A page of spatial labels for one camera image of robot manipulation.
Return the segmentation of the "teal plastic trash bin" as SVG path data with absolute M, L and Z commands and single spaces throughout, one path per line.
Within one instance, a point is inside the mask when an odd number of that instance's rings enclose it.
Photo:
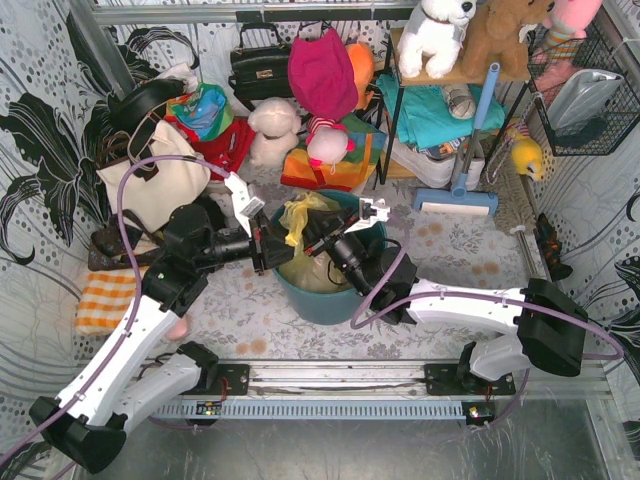
M 355 209 L 358 207 L 359 198 L 352 193 L 325 189 L 320 190 L 319 194 L 338 203 L 340 207 Z M 279 219 L 284 214 L 284 208 L 284 206 L 280 206 L 270 218 L 272 223 L 278 227 L 281 227 Z M 355 236 L 368 249 L 374 241 L 381 242 L 387 236 L 386 234 L 384 224 L 378 223 L 369 229 L 356 232 Z M 309 292 L 291 284 L 278 269 L 273 269 L 270 273 L 275 275 L 285 292 L 289 305 L 299 317 L 314 324 L 328 326 L 348 322 L 363 301 L 363 297 L 359 296 L 352 287 L 346 289 L 341 287 L 340 291 L 330 293 Z

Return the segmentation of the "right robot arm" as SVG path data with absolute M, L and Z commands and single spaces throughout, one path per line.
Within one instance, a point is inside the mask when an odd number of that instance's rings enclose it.
M 586 314 L 553 283 L 532 278 L 524 288 L 487 290 L 420 279 L 401 243 L 362 244 L 356 230 L 376 221 L 374 216 L 361 220 L 351 208 L 311 210 L 302 230 L 304 252 L 328 254 L 347 282 L 369 299 L 369 309 L 391 325 L 435 321 L 497 335 L 466 344 L 457 365 L 428 372 L 430 393 L 488 393 L 508 375 L 531 367 L 559 377 L 580 374 Z

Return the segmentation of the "yellow translucent trash bag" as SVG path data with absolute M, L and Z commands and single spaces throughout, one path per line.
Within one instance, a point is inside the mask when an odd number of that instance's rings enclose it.
M 315 256 L 306 252 L 318 236 L 312 214 L 335 213 L 341 209 L 337 200 L 316 191 L 299 193 L 284 204 L 276 223 L 284 228 L 285 245 L 292 247 L 294 253 L 292 260 L 278 268 L 278 273 L 294 287 L 317 294 L 333 294 L 350 288 L 327 252 Z

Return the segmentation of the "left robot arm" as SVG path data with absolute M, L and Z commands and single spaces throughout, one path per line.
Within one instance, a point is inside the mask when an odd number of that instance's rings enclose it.
M 86 471 L 108 467 L 127 436 L 170 399 L 194 388 L 217 389 L 219 358 L 194 341 L 133 382 L 158 341 L 176 326 L 221 266 L 251 259 L 258 272 L 292 259 L 285 229 L 263 211 L 248 228 L 215 229 L 200 205 L 176 209 L 164 229 L 164 249 L 148 268 L 123 319 L 98 354 L 57 397 L 40 397 L 30 416 L 44 439 Z

